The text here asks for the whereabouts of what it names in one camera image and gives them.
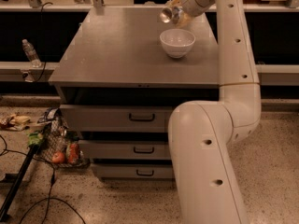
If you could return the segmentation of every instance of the plastic bottle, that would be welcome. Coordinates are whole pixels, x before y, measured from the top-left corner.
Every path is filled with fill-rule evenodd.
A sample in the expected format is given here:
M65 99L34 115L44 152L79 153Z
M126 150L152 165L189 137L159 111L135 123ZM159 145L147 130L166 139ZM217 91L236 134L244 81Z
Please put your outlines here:
M41 67L41 61L38 58L38 55L36 53L36 50L34 46L28 42L26 39L23 39L22 41L22 48L28 57L28 60L32 63L34 68Z

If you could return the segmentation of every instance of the gray table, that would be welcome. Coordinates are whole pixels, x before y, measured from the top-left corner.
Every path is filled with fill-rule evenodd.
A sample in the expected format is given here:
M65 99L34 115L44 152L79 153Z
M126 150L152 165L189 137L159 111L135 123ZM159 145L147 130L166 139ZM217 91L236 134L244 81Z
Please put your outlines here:
M167 125L176 105L218 94L217 43L206 16L185 29L190 53L168 57L162 7L93 8L50 82L100 178L173 178Z
M67 98L62 87L217 87L217 43L206 16L184 28L196 36L192 51L172 59L163 51L159 35L174 25L160 21L161 9L92 8L50 77L63 103Z

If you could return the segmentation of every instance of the drawer front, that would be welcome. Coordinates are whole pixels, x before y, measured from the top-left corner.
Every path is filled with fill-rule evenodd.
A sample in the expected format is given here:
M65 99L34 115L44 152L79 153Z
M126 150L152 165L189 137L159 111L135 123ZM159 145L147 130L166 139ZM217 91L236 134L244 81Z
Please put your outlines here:
M171 107L61 105L70 130L165 133Z
M166 142L80 140L79 146L88 159L170 160Z
M173 179L171 165L112 165L92 163L93 173L98 178L152 178Z

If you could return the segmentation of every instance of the terrazzo floor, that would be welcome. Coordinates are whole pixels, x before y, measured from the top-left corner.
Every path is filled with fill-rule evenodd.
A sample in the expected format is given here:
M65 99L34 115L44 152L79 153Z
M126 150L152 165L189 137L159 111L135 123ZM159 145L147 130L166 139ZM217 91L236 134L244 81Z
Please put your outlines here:
M39 117L59 99L3 96L0 114L13 112ZM296 224L299 220L299 101L263 101L258 129L245 141L229 147L251 224ZM27 133L0 131L10 149L26 152ZM23 155L0 157L5 172L17 172ZM6 223L20 223L34 203L47 198L51 168L32 161L8 211ZM0 204L9 186L0 186ZM51 197L74 207L88 224L182 223L173 180L99 180L90 168L59 169ZM47 202L32 209L23 224L42 223ZM83 223L65 203L50 201L45 223Z

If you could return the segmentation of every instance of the cable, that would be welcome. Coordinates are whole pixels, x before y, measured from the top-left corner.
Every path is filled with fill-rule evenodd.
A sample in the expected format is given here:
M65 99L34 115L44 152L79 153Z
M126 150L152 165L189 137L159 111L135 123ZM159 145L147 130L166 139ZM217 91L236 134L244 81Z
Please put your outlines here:
M44 11L45 5L53 5L53 3L52 2L47 2L47 3L45 3L41 6L41 9L40 9L40 23L41 23L41 26L42 26L43 29L44 29L43 11ZM33 82L38 82L42 78L42 76L44 75L45 69L46 69L46 64L47 64L47 61L44 62L43 69L42 69L38 79L35 79Z
M22 152L19 152L19 151L15 151L15 150L10 150L7 148L7 141L5 140L5 138L0 134L0 138L3 140L4 144L5 144L5 148L3 149L3 151L0 153L0 157L1 156L4 156L6 154L8 154L8 152L14 152L14 153L19 153L19 154L22 154L22 155L25 155L27 156L27 154L25 153L22 153ZM48 201L47 202L47 208L46 208L46 211L45 211L45 216L42 220L42 223L41 224L44 224L44 222L46 221L47 219L47 215L48 215L48 212L49 212L49 209L50 209L50 200L56 200L56 201L59 201L59 202L62 202L62 203L65 203L66 205L68 205L68 207L70 207L82 220L82 222L84 224L86 224L86 222L84 221L83 217L78 213L78 211L72 207L68 202L62 200L62 199L59 199L59 198L55 198L55 197L50 197L51 195L51 191L52 191L52 188L53 188L53 185L55 184L55 168L53 166L53 164L50 162L50 161L47 161L45 159L36 159L36 158L33 158L33 160L36 160L36 161L41 161L41 162L45 162L47 164L50 164L52 169L53 169L53 173L52 173L52 176L51 176L51 179L50 179L50 190L49 190L49 193L48 193L48 197L47 198L44 198L36 203L34 203L25 213L24 215L21 217L21 220L19 222L19 224L21 224L23 222L23 220L26 218L27 214L35 207L37 206L38 204L44 202L44 201Z
M55 198L55 197L44 198L44 199L42 199L42 200L40 200L40 201L34 203L34 204L27 210L27 212L24 214L24 216L21 218L21 221L19 222L19 224L22 223L22 221L23 221L24 218L27 216L27 214L28 214L28 213L29 213L29 212L30 212L36 205L38 205L38 204L40 204L40 203L46 201L47 199L50 199L50 200L56 200L56 201L59 201L59 202L62 202L62 203L64 203L64 204L66 204L69 208L71 208L71 209L72 209L72 210L73 210L73 211L80 217L80 219L82 220L82 222L83 222L84 224L86 224L86 222L85 222L85 220L83 219L83 217L79 214L79 212L78 212L73 206L71 206L68 202L66 202L66 201L64 201L64 200L62 200L62 199L60 199L60 198Z

